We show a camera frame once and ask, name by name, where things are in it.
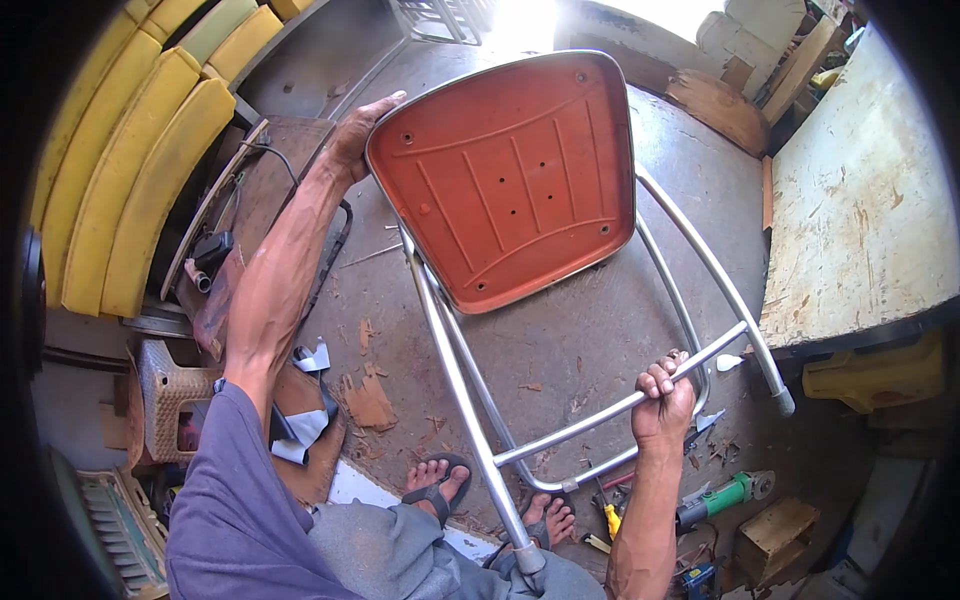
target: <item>purple shirt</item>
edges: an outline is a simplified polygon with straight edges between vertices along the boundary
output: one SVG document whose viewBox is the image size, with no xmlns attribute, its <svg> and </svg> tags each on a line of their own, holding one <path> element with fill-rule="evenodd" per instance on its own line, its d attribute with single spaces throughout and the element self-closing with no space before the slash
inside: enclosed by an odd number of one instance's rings
<svg viewBox="0 0 960 600">
<path fill-rule="evenodd" d="M 327 568 L 306 535 L 311 527 L 276 476 L 253 403 L 228 383 L 210 403 L 174 502 L 170 596 L 359 599 Z"/>
</svg>

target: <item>foot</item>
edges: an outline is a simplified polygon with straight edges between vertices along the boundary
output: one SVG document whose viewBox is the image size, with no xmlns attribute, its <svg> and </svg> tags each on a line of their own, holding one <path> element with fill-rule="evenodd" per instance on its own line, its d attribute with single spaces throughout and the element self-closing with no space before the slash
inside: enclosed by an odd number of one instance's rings
<svg viewBox="0 0 960 600">
<path fill-rule="evenodd" d="M 532 525 L 543 517 L 543 511 L 546 511 L 546 531 L 550 536 L 550 546 L 556 547 L 561 541 L 573 537 L 573 521 L 575 517 L 570 514 L 570 507 L 564 506 L 562 498 L 554 498 L 550 502 L 549 493 L 538 493 L 530 501 L 530 508 L 523 514 L 523 524 Z"/>
<path fill-rule="evenodd" d="M 444 478 L 449 466 L 450 463 L 448 461 L 441 460 L 440 462 L 430 461 L 429 463 L 420 463 L 415 468 L 411 468 L 407 471 L 407 486 L 403 492 L 409 493 L 413 490 L 425 488 L 437 483 Z M 457 494 L 457 490 L 460 490 L 460 486 L 464 485 L 469 475 L 469 469 L 463 465 L 458 465 L 453 468 L 450 472 L 450 478 L 440 484 L 440 493 L 446 498 L 447 502 L 453 499 L 453 496 Z M 437 511 L 433 508 L 433 504 L 431 504 L 429 500 L 415 502 L 414 506 L 425 513 L 437 516 Z"/>
</svg>

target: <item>forearm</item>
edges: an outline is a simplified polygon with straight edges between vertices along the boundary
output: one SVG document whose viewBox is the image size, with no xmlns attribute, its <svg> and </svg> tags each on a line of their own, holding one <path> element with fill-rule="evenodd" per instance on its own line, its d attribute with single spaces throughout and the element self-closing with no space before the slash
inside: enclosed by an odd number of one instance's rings
<svg viewBox="0 0 960 600">
<path fill-rule="evenodd" d="M 324 248 L 326 230 L 352 183 L 326 154 L 307 173 L 260 247 L 230 303 L 224 377 L 250 396 L 261 422 L 296 333 Z"/>
<path fill-rule="evenodd" d="M 660 600 L 670 585 L 677 540 L 674 514 L 683 463 L 683 441 L 642 444 L 627 514 L 607 569 L 607 595 Z"/>
</svg>

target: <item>hand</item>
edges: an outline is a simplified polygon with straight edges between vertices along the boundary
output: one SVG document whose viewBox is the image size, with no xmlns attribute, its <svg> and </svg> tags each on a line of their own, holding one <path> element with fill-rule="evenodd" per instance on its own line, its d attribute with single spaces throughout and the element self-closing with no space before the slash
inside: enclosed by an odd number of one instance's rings
<svg viewBox="0 0 960 600">
<path fill-rule="evenodd" d="M 648 396 L 634 407 L 632 415 L 634 437 L 641 447 L 664 440 L 669 444 L 683 441 L 696 396 L 689 379 L 684 377 L 674 383 L 670 375 L 689 357 L 688 352 L 674 348 L 636 378 L 636 390 Z"/>
<path fill-rule="evenodd" d="M 349 173 L 352 179 L 350 184 L 370 174 L 367 170 L 367 162 L 363 158 L 363 151 L 367 145 L 367 138 L 373 131 L 373 125 L 391 109 L 400 106 L 406 97 L 407 92 L 402 89 L 396 91 L 391 96 L 358 108 L 337 126 L 337 131 L 330 140 L 328 158 Z"/>
</svg>

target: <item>man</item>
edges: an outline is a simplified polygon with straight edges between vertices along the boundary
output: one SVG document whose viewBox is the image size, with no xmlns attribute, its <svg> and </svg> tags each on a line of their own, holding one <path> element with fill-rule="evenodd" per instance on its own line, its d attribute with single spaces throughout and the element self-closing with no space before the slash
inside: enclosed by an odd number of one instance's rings
<svg viewBox="0 0 960 600">
<path fill-rule="evenodd" d="M 633 412 L 640 454 L 606 593 L 580 566 L 545 550 L 546 566 L 534 576 L 517 571 L 509 547 L 492 568 L 481 568 L 443 541 L 436 502 L 390 509 L 320 505 L 311 515 L 276 476 L 266 445 L 271 390 L 290 353 L 337 204 L 368 174 L 363 150 L 373 124 L 405 97 L 399 91 L 344 121 L 240 280 L 229 313 L 226 383 L 211 402 L 171 517 L 171 596 L 661 598 L 674 564 L 683 437 L 694 404 L 690 383 L 669 377 L 686 352 L 671 351 L 636 381 L 651 399 Z M 407 473 L 407 491 L 439 482 L 450 502 L 468 477 L 465 466 L 429 461 Z M 545 521 L 547 537 L 534 539 L 541 548 L 573 532 L 570 508 L 544 493 L 532 498 L 522 517 L 526 524 Z"/>
</svg>

